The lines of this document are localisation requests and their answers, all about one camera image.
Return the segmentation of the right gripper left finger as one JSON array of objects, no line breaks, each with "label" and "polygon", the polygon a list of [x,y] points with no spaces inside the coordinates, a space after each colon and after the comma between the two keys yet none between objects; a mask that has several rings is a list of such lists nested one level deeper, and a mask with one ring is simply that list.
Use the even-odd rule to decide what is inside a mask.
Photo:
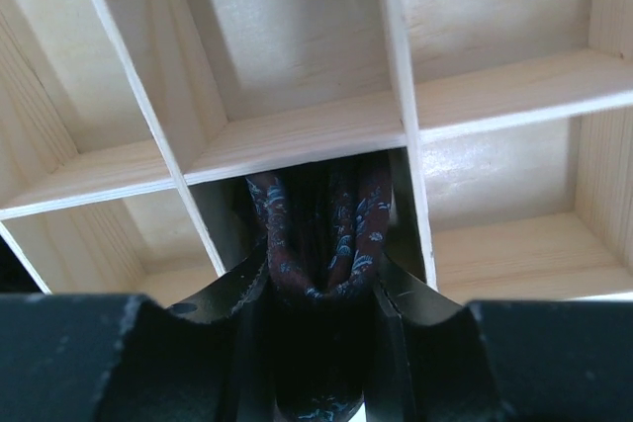
[{"label": "right gripper left finger", "polygon": [[271,421],[266,251],[162,308],[137,308],[98,408],[101,421]]}]

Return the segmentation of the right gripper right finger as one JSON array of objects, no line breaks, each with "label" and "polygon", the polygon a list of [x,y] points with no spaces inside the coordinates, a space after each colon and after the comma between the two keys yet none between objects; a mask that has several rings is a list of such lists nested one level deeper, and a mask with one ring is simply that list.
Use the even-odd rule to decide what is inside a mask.
[{"label": "right gripper right finger", "polygon": [[406,156],[389,154],[392,212],[374,296],[365,388],[370,421],[504,418],[472,314],[429,286],[417,242]]}]

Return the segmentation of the brown floral tie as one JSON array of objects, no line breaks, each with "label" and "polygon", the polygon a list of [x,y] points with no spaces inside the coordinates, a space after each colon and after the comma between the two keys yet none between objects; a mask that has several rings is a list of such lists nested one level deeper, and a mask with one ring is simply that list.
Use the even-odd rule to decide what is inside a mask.
[{"label": "brown floral tie", "polygon": [[388,234],[386,151],[245,178],[275,314],[276,404],[286,421],[348,421],[363,402],[372,290]]}]

